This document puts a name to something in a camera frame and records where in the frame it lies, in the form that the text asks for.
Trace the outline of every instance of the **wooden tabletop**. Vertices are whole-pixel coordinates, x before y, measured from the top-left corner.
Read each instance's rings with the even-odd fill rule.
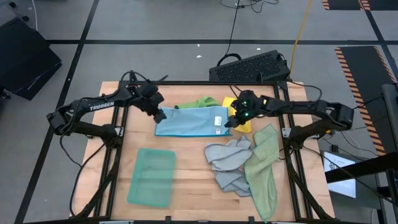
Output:
[[[118,82],[103,82],[100,94],[110,94],[118,87]],[[274,96],[271,86],[239,86],[240,89],[253,90],[257,95]],[[211,96],[220,104],[225,96],[233,97],[229,86],[193,86],[193,85],[161,85],[159,91],[165,101],[161,106],[174,105],[196,101],[203,96]],[[305,101],[307,97],[303,87],[289,83],[289,95],[292,101]],[[119,112],[120,123],[123,110]],[[95,112],[93,123],[102,125],[111,123],[113,108]],[[294,115],[296,125],[305,126],[312,123],[310,115]],[[261,118],[252,120],[252,133],[246,136],[252,141],[253,133],[272,124],[279,128],[278,118]],[[226,144],[231,139],[242,135],[231,130],[233,136],[218,138],[174,138],[154,135],[155,123],[152,117],[135,107],[129,108],[126,130],[124,132],[123,151],[119,167],[118,181],[114,198],[112,219],[121,220],[164,220],[171,216],[172,220],[213,220],[213,221],[247,221],[248,216],[254,216],[256,221],[261,218],[254,206],[251,197],[239,197],[234,192],[223,192],[215,182],[211,166],[207,164],[204,147],[208,142]],[[279,136],[280,148],[282,138]],[[99,138],[88,140],[84,160],[102,145]],[[317,141],[308,139],[305,146],[318,151]],[[171,150],[176,154],[176,169],[174,173],[173,191],[169,208],[155,208],[144,205],[134,205],[127,202],[127,193],[131,184],[136,155],[140,148]],[[105,150],[86,165],[81,176],[73,199],[73,209],[79,212],[93,196],[98,188],[103,166]],[[301,150],[305,176],[309,191],[323,209],[334,217],[330,194],[323,171],[322,160],[319,155],[308,150]],[[270,221],[294,221],[294,211],[290,194],[288,174],[284,161],[272,164],[277,189],[277,209]],[[302,194],[297,188],[300,202],[301,216],[305,217]],[[101,214],[104,215],[108,191],[104,194]]]

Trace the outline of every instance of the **gray cloth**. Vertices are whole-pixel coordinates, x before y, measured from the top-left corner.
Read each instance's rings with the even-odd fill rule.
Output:
[[[207,144],[205,156],[215,179],[224,192],[235,191],[241,197],[251,196],[249,184],[244,174],[238,169],[252,154],[251,142],[246,136],[230,140],[226,145]]]

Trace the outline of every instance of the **green cloth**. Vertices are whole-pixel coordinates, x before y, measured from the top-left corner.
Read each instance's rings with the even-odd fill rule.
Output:
[[[277,205],[277,192],[271,164],[279,158],[278,132],[272,125],[254,134],[256,147],[244,163],[254,204],[267,222]]]
[[[219,106],[220,104],[213,99],[212,97],[209,96],[204,96],[200,98],[199,100],[196,100],[195,102],[191,103],[184,103],[181,105],[175,105],[175,109],[187,109],[187,108],[201,108],[201,107],[207,107],[207,106]]]

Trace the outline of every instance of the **green plastic container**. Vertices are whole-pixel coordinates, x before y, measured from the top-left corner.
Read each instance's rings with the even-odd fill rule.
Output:
[[[168,207],[172,193],[175,153],[139,149],[127,202],[153,207]]]

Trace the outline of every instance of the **blue cloth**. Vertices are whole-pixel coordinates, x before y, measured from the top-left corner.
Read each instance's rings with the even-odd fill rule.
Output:
[[[229,136],[228,108],[211,106],[205,108],[173,109],[162,108],[167,119],[156,124],[156,136],[172,137],[218,137]],[[221,117],[221,125],[215,125]]]

